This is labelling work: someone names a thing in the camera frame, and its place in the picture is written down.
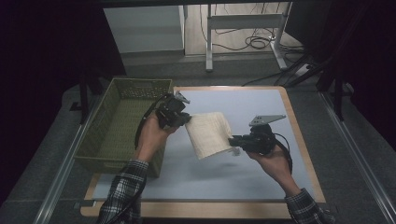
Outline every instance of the wall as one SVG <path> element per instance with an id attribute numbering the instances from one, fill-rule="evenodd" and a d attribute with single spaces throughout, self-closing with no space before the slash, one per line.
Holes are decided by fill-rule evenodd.
<path id="1" fill-rule="evenodd" d="M 183 7 L 104 9 L 120 53 L 184 49 Z"/>

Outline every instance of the hand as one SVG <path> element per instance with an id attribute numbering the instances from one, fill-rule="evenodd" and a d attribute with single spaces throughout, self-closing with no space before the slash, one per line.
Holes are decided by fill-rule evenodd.
<path id="1" fill-rule="evenodd" d="M 141 161 L 151 161 L 155 152 L 165 145 L 168 136 L 176 130 L 177 128 L 164 130 L 160 128 L 155 114 L 148 116 L 139 137 L 135 158 Z"/>
<path id="2" fill-rule="evenodd" d="M 289 164 L 286 160 L 283 150 L 276 146 L 270 155 L 261 155 L 260 153 L 247 152 L 249 157 L 259 163 L 265 173 L 271 176 L 287 196 L 294 196 L 301 192 L 291 176 Z"/>

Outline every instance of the white metal stand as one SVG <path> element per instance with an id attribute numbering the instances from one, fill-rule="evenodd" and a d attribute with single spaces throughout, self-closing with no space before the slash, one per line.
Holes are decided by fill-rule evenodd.
<path id="1" fill-rule="evenodd" d="M 212 30 L 215 29 L 255 29 L 277 28 L 276 37 L 271 39 L 271 49 L 281 70 L 287 68 L 279 51 L 279 42 L 289 16 L 291 2 L 281 14 L 263 15 L 211 15 L 211 5 L 207 6 L 206 72 L 213 71 Z"/>

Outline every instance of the wooden floor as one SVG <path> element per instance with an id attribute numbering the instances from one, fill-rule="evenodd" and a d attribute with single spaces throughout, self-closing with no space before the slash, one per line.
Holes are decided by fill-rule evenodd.
<path id="1" fill-rule="evenodd" d="M 287 3 L 254 3 L 254 4 L 217 4 L 211 5 L 213 15 L 235 15 L 235 14 L 269 14 L 281 13 L 285 10 Z M 187 6 L 188 17 L 185 22 L 185 54 L 205 54 L 207 40 L 207 5 Z M 237 52 L 264 52 L 271 51 L 268 41 L 255 43 L 247 47 L 246 40 L 252 36 L 268 38 L 273 29 L 244 29 L 244 30 L 213 30 L 212 43 L 214 53 L 237 53 Z M 284 33 L 281 44 L 287 46 L 300 46 L 301 44 L 293 37 Z"/>

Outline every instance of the green plastic crate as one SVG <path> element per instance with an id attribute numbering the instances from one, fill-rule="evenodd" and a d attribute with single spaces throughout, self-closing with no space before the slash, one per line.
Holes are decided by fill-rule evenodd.
<path id="1" fill-rule="evenodd" d="M 74 158 L 95 173 L 115 174 L 134 155 L 134 136 L 144 113 L 164 93 L 171 79 L 114 77 L 93 114 Z M 158 177 L 164 147 L 152 158 L 148 176 Z"/>

